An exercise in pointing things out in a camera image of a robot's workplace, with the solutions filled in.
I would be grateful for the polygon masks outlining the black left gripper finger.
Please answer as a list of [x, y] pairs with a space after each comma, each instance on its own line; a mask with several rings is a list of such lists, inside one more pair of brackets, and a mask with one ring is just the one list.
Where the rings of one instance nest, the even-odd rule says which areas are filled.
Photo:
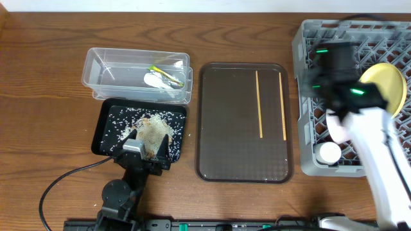
[[135, 139], [136, 139], [136, 136], [137, 136], [137, 130], [136, 130], [136, 129], [130, 130], [130, 132], [128, 133], [128, 135], [125, 135], [125, 136], [124, 136], [123, 141], [126, 142], [126, 141], [128, 141], [128, 140], [135, 140]]
[[166, 134], [162, 141], [161, 144], [159, 146], [159, 149], [157, 151], [156, 157], [158, 159], [160, 158], [166, 158], [169, 159], [170, 158], [170, 153], [169, 153], [169, 136], [168, 134]]

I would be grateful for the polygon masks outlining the rice food leftovers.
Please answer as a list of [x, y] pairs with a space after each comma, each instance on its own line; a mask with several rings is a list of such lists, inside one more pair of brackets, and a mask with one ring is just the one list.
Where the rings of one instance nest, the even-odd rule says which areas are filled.
[[136, 139], [144, 142], [148, 158], [152, 160], [167, 135], [169, 156], [176, 162], [181, 154], [185, 120], [186, 116], [180, 112], [113, 106], [100, 141], [100, 151], [110, 155], [135, 130]]

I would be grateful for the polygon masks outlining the pink bowl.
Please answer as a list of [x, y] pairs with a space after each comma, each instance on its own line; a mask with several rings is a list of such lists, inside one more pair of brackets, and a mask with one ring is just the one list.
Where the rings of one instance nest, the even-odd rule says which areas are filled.
[[335, 112], [327, 109], [326, 110], [326, 124], [328, 128], [329, 135], [331, 136], [333, 142], [337, 144], [342, 144], [350, 140], [347, 130], [342, 126], [339, 118], [335, 115]]

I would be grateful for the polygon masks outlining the yellow round plate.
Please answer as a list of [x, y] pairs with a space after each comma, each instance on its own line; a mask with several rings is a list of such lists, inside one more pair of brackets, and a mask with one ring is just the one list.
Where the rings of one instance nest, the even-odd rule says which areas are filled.
[[360, 82], [376, 84], [383, 98], [388, 101], [387, 111], [392, 114], [392, 118], [399, 114], [407, 98], [407, 82], [394, 65], [373, 65], [362, 74]]

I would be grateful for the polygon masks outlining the white cup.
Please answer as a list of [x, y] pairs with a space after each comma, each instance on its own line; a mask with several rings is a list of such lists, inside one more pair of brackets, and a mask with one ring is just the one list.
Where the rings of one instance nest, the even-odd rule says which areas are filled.
[[334, 142], [323, 142], [313, 147], [315, 158], [321, 164], [333, 165], [342, 156], [340, 146]]

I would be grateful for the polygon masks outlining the green snack wrapper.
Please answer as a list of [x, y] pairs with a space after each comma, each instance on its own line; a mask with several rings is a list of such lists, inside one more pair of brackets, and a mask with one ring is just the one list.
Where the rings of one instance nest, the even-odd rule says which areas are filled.
[[177, 78], [173, 77], [172, 75], [168, 74], [167, 72], [163, 71], [162, 69], [154, 65], [151, 65], [148, 68], [148, 70], [161, 74], [171, 84], [177, 85], [179, 87], [185, 86], [185, 83], [183, 81], [178, 80]]

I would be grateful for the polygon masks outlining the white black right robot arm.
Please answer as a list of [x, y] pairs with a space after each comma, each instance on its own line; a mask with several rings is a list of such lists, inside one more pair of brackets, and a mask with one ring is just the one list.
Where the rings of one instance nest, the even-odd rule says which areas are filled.
[[410, 230], [410, 166], [376, 84], [360, 82], [351, 70], [321, 67], [306, 73], [305, 84], [346, 129], [370, 185], [380, 230]]

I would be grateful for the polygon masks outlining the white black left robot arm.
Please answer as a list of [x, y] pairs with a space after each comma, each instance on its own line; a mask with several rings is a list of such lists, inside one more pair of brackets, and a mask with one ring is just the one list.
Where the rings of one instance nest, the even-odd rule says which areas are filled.
[[148, 160], [143, 141], [136, 139], [133, 130], [113, 149], [112, 158], [125, 173], [121, 179], [112, 180], [102, 190], [103, 205], [98, 213], [94, 229], [96, 231], [140, 231], [146, 230], [141, 216], [136, 214], [137, 207], [149, 175], [162, 175], [169, 170], [169, 137], [165, 135], [155, 160]]

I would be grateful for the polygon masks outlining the black food waste tray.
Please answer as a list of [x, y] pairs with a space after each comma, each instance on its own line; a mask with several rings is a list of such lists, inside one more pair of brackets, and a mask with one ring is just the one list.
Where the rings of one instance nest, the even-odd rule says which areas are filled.
[[143, 118], [159, 118], [170, 131], [169, 153], [172, 162], [178, 161], [187, 118], [186, 108], [126, 99], [106, 99], [100, 111], [91, 150], [96, 155], [110, 156], [115, 147], [133, 129], [139, 130]]

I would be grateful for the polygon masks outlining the grey dishwasher rack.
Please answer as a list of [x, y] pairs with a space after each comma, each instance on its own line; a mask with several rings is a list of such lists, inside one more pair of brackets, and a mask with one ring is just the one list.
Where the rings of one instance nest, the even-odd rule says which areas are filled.
[[318, 163], [313, 154], [313, 146], [331, 141], [331, 136], [322, 101], [313, 98], [306, 88], [306, 74], [317, 63], [317, 44], [329, 41], [354, 44], [354, 69], [358, 75], [374, 64], [390, 63], [400, 71], [409, 86], [410, 23], [308, 19], [302, 22], [292, 41], [293, 71], [299, 91], [297, 124], [302, 171], [309, 176], [361, 177], [363, 167], [349, 141], [340, 145], [342, 156], [332, 166]]

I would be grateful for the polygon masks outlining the white crumpled paper waste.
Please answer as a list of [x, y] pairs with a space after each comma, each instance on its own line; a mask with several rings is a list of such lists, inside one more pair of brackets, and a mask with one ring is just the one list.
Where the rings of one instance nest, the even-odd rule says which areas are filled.
[[143, 77], [143, 81], [151, 88], [157, 89], [159, 99], [172, 100], [180, 99], [183, 97], [182, 93], [176, 89], [170, 81], [157, 72], [146, 73]]

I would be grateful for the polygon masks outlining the clear plastic waste bin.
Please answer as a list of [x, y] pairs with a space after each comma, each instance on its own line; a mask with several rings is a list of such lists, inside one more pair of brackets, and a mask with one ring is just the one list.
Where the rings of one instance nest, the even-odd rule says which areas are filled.
[[[186, 53], [94, 47], [87, 52], [82, 83], [92, 89], [94, 99], [121, 98], [187, 105], [193, 88], [189, 61]], [[172, 84], [182, 93], [182, 98], [159, 99], [157, 89], [143, 81], [146, 73], [153, 72], [148, 70], [151, 65], [185, 83], [183, 87]]]

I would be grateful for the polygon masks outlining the brown serving tray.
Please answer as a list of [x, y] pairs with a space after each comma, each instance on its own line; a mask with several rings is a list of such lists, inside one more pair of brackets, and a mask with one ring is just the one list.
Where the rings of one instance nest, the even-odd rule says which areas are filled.
[[[263, 138], [259, 138], [255, 71]], [[283, 81], [283, 140], [279, 72]], [[197, 175], [208, 182], [283, 184], [293, 175], [292, 118], [286, 70], [278, 64], [210, 63], [201, 69]]]

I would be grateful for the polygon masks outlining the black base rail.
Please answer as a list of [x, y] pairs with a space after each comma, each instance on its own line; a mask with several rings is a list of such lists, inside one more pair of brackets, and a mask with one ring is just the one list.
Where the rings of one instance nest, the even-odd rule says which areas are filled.
[[[149, 219], [144, 222], [141, 230], [146, 231], [253, 231], [264, 228], [279, 227], [281, 230], [307, 230], [309, 227], [317, 228], [316, 221], [304, 221], [291, 216], [283, 216], [275, 222], [251, 221], [170, 221], [168, 219]], [[132, 222], [130, 225], [121, 223], [116, 225], [113, 221], [65, 221], [63, 231], [99, 231], [99, 230], [139, 230]]]

